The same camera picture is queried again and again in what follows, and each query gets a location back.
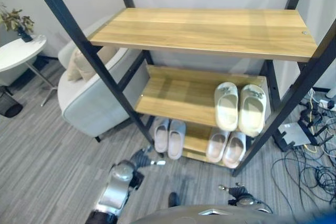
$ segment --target beige pillow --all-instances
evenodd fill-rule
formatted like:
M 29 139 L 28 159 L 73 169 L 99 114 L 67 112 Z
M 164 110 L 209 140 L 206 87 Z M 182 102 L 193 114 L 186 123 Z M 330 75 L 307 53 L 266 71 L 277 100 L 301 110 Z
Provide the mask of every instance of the beige pillow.
M 75 57 L 76 57 L 77 51 L 78 51 L 78 48 L 76 47 L 70 57 L 70 61 L 69 61 L 68 69 L 67 69 L 68 81 L 77 81 L 80 78 L 82 78 L 75 64 Z
M 107 62 L 112 59 L 112 57 L 116 54 L 117 48 L 111 46 L 102 47 L 98 51 L 98 56 L 105 65 Z M 91 66 L 91 64 L 87 61 L 85 56 L 81 51 L 77 50 L 75 54 L 74 63 L 77 66 L 77 69 L 80 75 L 83 77 L 84 81 L 88 81 L 96 74 L 95 70 Z

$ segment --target plant pot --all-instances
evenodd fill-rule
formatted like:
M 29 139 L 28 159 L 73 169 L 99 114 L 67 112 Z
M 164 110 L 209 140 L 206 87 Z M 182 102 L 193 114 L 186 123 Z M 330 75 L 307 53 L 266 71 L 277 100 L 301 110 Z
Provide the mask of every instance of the plant pot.
M 17 28 L 17 34 L 24 42 L 30 42 L 33 40 L 33 38 L 28 33 L 26 33 L 21 26 Z

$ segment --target shoe rack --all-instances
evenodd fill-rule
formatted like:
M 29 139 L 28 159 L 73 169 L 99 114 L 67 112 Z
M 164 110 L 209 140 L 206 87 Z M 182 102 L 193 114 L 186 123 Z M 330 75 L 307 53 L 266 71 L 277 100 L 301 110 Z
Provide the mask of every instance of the shoe rack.
M 84 36 L 62 0 L 45 1 L 151 144 L 153 139 L 149 127 L 153 116 L 187 123 L 183 151 L 186 157 L 207 162 L 207 141 L 211 127 L 216 126 L 214 90 L 220 83 L 230 81 L 238 88 L 250 83 L 261 87 L 267 83 L 272 114 L 243 161 L 233 170 L 233 176 L 238 175 L 276 132 L 336 57 L 336 23 L 317 46 L 295 10 L 299 0 L 288 0 L 284 10 L 145 9 L 135 8 L 133 0 L 124 0 L 127 8 L 89 38 Z M 96 54 L 101 46 L 106 45 L 142 49 L 119 83 L 108 74 Z M 149 50 L 264 59 L 261 71 L 264 76 L 155 66 Z M 133 108 L 122 91 L 143 60 L 148 63 L 150 79 Z M 300 76 L 281 101 L 273 60 L 296 61 L 301 69 Z M 149 122 L 143 124 L 138 113 L 151 115 Z

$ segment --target white slide sandal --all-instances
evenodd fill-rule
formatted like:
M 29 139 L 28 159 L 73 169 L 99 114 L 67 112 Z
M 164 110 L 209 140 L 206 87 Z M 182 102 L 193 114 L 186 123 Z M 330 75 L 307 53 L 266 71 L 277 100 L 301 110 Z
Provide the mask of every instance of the white slide sandal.
M 168 157 L 179 159 L 182 156 L 186 125 L 183 121 L 172 120 L 169 128 Z
M 154 147 L 157 152 L 168 150 L 169 118 L 155 118 L 154 122 Z
M 215 90 L 216 123 L 223 131 L 234 131 L 238 125 L 238 90 L 232 82 L 221 83 Z
M 223 155 L 223 163 L 228 168 L 236 168 L 246 152 L 246 135 L 239 131 L 231 132 Z
M 243 87 L 240 93 L 239 129 L 255 137 L 265 123 L 266 94 L 261 87 L 253 84 Z
M 206 157 L 210 162 L 217 163 L 222 159 L 229 134 L 229 131 L 219 128 L 212 129 L 206 149 Z

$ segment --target wooden shelf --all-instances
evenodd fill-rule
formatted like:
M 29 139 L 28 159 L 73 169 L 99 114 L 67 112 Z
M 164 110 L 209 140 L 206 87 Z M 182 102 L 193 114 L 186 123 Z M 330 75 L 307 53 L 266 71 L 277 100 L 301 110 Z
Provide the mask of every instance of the wooden shelf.
M 238 87 L 262 86 L 266 78 L 245 74 L 223 74 L 148 65 L 150 79 L 135 110 L 185 122 L 217 127 L 214 92 L 225 81 Z
M 316 43 L 296 10 L 127 8 L 93 45 L 307 62 Z
M 205 153 L 208 145 L 211 127 L 194 123 L 187 123 L 187 132 L 184 140 L 183 156 L 211 163 Z M 222 161 L 212 163 L 225 166 Z

